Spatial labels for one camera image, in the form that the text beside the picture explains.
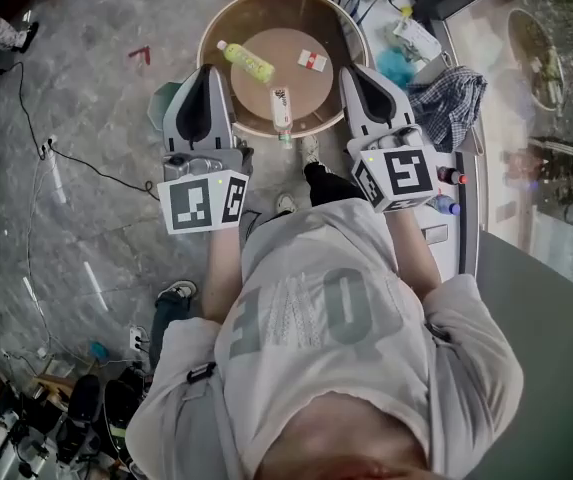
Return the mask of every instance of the white marker cube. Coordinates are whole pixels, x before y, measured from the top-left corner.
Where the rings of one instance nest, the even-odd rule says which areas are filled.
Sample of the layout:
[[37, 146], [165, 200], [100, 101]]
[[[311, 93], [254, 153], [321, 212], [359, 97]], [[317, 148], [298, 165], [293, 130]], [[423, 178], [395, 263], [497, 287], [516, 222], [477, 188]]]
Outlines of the white marker cube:
[[425, 148], [360, 151], [353, 177], [376, 212], [413, 208], [437, 195], [437, 169]]
[[248, 176], [221, 171], [157, 185], [166, 229], [171, 235], [239, 225]]

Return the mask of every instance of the person's neck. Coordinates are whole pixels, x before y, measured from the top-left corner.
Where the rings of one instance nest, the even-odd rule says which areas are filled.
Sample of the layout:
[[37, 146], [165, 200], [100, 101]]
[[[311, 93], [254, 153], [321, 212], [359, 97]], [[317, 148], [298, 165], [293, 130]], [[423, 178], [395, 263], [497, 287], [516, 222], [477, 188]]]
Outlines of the person's neck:
[[420, 443], [401, 421], [369, 402], [331, 392], [290, 419], [256, 478], [280, 478], [290, 465], [336, 457], [364, 457], [389, 467], [426, 467]]

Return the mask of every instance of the marble floor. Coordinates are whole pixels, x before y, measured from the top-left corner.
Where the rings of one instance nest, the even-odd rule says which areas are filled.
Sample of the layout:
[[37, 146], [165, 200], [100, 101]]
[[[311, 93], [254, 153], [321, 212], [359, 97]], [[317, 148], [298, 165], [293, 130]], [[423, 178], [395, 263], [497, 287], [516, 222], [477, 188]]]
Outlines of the marble floor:
[[[146, 116], [149, 98], [162, 83], [192, 72], [199, 37], [230, 1], [36, 2], [33, 19], [41, 27], [21, 60], [24, 101], [38, 140], [54, 134], [62, 152], [130, 183], [161, 181], [163, 145]], [[127, 56], [144, 45], [151, 48], [150, 66]], [[0, 53], [0, 67], [19, 59]], [[129, 326], [149, 328], [155, 296], [172, 281], [202, 283], [208, 237], [170, 237], [159, 204], [148, 195], [63, 158], [57, 159], [62, 188], [56, 190], [52, 165], [38, 161], [19, 106], [19, 75], [15, 69], [0, 77], [0, 370], [8, 376], [12, 368], [26, 385], [31, 372], [25, 361], [6, 360], [1, 350], [42, 367], [36, 352], [47, 334], [33, 294], [54, 336], [50, 351], [70, 365], [84, 368], [92, 341], [104, 344], [111, 359], [136, 357]], [[338, 171], [342, 135], [335, 130], [320, 138], [322, 160]], [[305, 201], [296, 151], [276, 141], [251, 146], [256, 156], [248, 205], [270, 213], [284, 187]], [[40, 190], [33, 208], [34, 188]]]

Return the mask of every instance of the person's chin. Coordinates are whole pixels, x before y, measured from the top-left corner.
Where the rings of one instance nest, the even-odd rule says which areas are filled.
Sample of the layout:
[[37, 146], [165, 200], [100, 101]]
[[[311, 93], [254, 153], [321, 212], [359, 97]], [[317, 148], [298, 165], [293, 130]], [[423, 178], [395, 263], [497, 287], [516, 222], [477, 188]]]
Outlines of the person's chin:
[[319, 464], [314, 471], [309, 470], [300, 478], [301, 480], [384, 480], [406, 476], [406, 471], [393, 470], [373, 459], [346, 457]]

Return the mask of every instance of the checkered cloth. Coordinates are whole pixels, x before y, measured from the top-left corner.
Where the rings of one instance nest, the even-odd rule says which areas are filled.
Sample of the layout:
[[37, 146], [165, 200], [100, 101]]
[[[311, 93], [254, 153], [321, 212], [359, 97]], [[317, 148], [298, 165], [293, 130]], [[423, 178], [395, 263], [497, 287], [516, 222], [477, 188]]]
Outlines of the checkered cloth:
[[415, 120], [437, 151], [452, 153], [464, 141], [487, 85], [482, 75], [464, 66], [446, 69], [430, 84], [408, 85]]

